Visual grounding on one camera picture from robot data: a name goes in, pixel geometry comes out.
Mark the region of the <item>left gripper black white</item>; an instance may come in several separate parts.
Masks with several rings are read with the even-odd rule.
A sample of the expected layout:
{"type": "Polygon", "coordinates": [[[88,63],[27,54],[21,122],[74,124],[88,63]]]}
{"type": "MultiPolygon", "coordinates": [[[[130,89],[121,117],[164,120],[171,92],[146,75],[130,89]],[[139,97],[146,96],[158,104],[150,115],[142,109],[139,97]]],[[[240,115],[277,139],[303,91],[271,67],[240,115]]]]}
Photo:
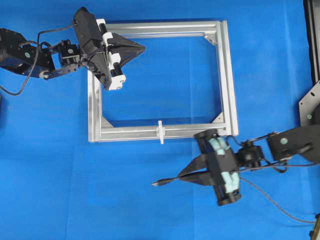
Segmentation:
{"type": "Polygon", "coordinates": [[[86,64],[105,90],[121,89],[126,81],[122,67],[142,54],[146,48],[117,33],[108,32],[106,21],[103,18],[96,19],[84,6],[75,12],[72,23],[81,62],[86,64]]]}

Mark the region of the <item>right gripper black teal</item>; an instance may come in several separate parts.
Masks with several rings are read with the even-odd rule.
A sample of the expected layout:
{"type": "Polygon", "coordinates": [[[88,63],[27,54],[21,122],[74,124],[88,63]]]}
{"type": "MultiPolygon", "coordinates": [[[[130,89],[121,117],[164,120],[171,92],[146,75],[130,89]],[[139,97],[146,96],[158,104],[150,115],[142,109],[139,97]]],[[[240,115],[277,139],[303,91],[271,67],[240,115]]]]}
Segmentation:
{"type": "Polygon", "coordinates": [[[232,204],[241,198],[240,175],[237,159],[216,129],[209,129],[194,135],[201,155],[194,158],[177,175],[181,181],[212,186],[219,206],[232,204]]]}

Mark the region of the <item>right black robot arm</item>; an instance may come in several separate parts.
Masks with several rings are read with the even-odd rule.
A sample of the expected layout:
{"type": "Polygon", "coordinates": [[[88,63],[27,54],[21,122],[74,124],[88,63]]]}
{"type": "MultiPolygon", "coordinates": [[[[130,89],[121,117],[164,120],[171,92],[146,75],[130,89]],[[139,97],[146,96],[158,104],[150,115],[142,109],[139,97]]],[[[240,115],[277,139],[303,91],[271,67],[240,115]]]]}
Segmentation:
{"type": "MultiPolygon", "coordinates": [[[[262,148],[254,140],[241,143],[233,152],[225,138],[215,129],[195,134],[201,154],[194,158],[178,175],[181,181],[214,188],[220,206],[238,201],[240,169],[261,168],[265,160],[262,148]]],[[[286,163],[294,155],[301,155],[314,164],[320,162],[320,126],[318,124],[293,128],[281,133],[265,135],[276,163],[286,163]]]]}

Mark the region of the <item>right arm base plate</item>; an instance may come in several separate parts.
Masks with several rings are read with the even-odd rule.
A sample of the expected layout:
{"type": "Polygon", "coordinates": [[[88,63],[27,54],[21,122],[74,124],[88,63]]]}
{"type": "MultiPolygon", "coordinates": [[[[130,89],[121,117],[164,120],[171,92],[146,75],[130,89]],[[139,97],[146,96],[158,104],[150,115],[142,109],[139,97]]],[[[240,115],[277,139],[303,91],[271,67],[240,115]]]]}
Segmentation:
{"type": "Polygon", "coordinates": [[[318,81],[298,102],[299,119],[302,127],[319,124],[316,112],[320,111],[320,82],[318,81]]]}

